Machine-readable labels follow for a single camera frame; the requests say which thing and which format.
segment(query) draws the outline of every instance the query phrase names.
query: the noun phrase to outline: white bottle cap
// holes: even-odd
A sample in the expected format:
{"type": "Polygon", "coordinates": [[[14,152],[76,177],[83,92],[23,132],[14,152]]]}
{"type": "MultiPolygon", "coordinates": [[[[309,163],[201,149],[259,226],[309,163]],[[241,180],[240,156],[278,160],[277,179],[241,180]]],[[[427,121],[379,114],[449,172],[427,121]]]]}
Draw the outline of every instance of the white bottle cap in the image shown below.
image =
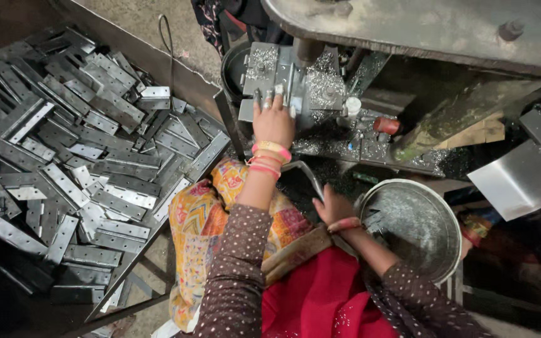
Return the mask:
{"type": "Polygon", "coordinates": [[[348,115],[357,115],[358,112],[360,112],[360,107],[362,107],[362,103],[357,97],[348,97],[346,100],[346,108],[348,109],[348,115]]]}

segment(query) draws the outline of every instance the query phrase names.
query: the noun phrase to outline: steel bowl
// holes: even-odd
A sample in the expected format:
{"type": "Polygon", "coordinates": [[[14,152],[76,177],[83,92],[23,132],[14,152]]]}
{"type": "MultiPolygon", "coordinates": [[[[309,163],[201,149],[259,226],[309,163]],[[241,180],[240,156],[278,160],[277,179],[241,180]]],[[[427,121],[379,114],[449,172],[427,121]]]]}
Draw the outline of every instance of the steel bowl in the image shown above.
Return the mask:
{"type": "Polygon", "coordinates": [[[455,272],[461,230],[446,201],[432,189],[404,179],[382,181],[360,205],[361,219],[370,223],[367,231],[380,234],[390,250],[434,284],[455,272]]]}

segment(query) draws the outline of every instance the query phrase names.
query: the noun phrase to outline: woman's right arm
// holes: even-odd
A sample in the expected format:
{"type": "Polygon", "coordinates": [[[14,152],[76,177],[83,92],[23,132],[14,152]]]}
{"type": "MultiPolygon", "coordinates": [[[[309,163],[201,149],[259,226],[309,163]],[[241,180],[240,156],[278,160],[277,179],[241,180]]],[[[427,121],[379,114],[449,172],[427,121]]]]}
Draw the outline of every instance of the woman's right arm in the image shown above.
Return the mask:
{"type": "MultiPolygon", "coordinates": [[[[344,196],[335,194],[328,185],[323,193],[324,204],[317,199],[312,202],[327,225],[356,216],[352,204],[344,196]]],[[[492,336],[461,306],[443,296],[429,279],[418,274],[393,252],[377,243],[364,228],[341,230],[339,235],[360,253],[381,277],[383,286],[399,303],[438,337],[492,336]]],[[[392,310],[398,313],[400,307],[392,310]]]]}

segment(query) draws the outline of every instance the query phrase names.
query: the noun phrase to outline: brown polka dot top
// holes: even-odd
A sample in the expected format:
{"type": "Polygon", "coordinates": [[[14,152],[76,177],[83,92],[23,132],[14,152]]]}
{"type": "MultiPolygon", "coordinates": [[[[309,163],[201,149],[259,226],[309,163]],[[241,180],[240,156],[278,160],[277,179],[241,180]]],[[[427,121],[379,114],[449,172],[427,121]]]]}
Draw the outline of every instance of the brown polka dot top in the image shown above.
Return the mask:
{"type": "MultiPolygon", "coordinates": [[[[237,204],[212,260],[192,337],[260,337],[265,280],[260,270],[272,217],[237,204]]],[[[462,308],[404,264],[391,267],[373,302],[404,337],[490,337],[462,308]]]]}

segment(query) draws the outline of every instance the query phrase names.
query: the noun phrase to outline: polka dot sleeve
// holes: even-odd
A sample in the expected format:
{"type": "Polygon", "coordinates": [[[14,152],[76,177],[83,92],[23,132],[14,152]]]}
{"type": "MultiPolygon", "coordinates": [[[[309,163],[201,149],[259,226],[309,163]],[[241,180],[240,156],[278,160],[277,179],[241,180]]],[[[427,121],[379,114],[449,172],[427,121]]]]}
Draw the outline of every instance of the polka dot sleeve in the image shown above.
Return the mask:
{"type": "MultiPolygon", "coordinates": [[[[460,305],[442,296],[428,278],[402,262],[387,270],[383,285],[403,305],[403,310],[410,312],[438,337],[492,337],[460,305]]],[[[424,336],[421,330],[416,333],[424,336]]]]}
{"type": "Polygon", "coordinates": [[[194,337],[259,337],[265,280],[260,270],[272,217],[237,204],[212,259],[194,337]]]}

